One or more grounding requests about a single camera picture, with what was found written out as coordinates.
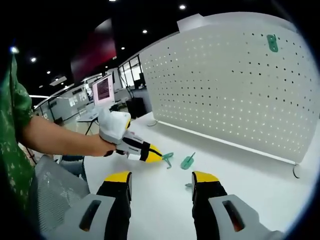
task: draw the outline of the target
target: person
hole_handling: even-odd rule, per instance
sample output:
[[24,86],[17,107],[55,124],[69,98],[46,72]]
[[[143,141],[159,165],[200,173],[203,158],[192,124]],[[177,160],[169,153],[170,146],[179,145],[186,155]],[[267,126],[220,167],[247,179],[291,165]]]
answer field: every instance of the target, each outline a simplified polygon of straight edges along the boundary
[[34,115],[32,100],[17,78],[15,56],[6,50],[6,65],[0,66],[0,160],[11,191],[24,212],[34,175],[27,156],[18,146],[50,155],[105,156],[116,147],[96,135],[67,130]]

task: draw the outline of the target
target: chair mesh back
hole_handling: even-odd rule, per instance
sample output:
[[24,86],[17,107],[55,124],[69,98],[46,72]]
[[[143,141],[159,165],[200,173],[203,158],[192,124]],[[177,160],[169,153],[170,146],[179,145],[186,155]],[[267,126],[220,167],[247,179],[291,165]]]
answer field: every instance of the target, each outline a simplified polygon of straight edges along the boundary
[[30,220],[41,233],[48,233],[62,224],[65,212],[88,194],[85,181],[44,155],[35,166],[30,187]]

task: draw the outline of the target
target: teal plastic part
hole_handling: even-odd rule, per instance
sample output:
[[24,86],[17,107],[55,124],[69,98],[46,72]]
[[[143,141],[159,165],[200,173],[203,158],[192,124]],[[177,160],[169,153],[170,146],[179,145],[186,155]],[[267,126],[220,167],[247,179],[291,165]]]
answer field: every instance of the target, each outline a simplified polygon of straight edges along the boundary
[[279,49],[278,49],[278,45],[277,45],[276,35],[267,35],[266,39],[268,40],[269,49],[272,52],[277,53],[279,51]]
[[169,158],[171,158],[174,155],[173,152],[167,153],[165,155],[162,156],[162,160],[165,161],[169,166],[166,169],[170,169],[172,168],[172,165],[169,161]]
[[190,166],[194,163],[194,159],[193,156],[196,153],[194,152],[191,156],[187,156],[181,163],[180,167],[184,170],[187,170],[188,168],[190,168]]

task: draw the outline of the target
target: white pegboard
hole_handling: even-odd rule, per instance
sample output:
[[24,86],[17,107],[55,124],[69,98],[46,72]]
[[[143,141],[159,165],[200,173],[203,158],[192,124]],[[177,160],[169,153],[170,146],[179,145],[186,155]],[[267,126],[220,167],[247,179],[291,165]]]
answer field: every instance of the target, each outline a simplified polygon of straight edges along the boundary
[[[278,52],[267,35],[276,35]],[[301,162],[319,116],[303,38],[268,25],[207,25],[140,54],[155,119]]]

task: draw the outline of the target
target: black ceiling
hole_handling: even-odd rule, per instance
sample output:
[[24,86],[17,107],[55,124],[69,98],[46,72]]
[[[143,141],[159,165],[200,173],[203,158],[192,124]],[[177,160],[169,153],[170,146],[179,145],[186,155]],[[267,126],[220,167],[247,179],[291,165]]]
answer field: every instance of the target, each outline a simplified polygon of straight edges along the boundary
[[[186,5],[180,10],[179,5]],[[117,67],[139,50],[178,31],[177,21],[193,14],[203,16],[226,12],[260,12],[281,17],[269,1],[231,0],[55,0],[22,2],[14,11],[14,45],[19,49],[18,79],[31,95],[49,96],[73,83],[70,59],[87,34],[106,19],[112,19],[117,59],[96,72]],[[50,86],[66,76],[65,85]],[[34,98],[36,105],[42,99]]]

